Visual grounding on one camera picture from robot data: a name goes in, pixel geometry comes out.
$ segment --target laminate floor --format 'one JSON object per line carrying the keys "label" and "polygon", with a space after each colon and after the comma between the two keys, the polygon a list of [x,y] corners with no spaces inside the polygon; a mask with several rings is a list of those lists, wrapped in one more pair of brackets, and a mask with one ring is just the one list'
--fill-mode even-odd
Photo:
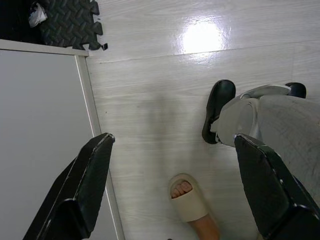
{"label": "laminate floor", "polygon": [[201,137],[212,86],[237,93],[299,81],[320,101],[320,2],[98,0],[107,51],[87,58],[101,129],[116,137],[110,170],[127,240],[195,240],[167,197],[193,175],[222,240],[255,240],[236,151]]}

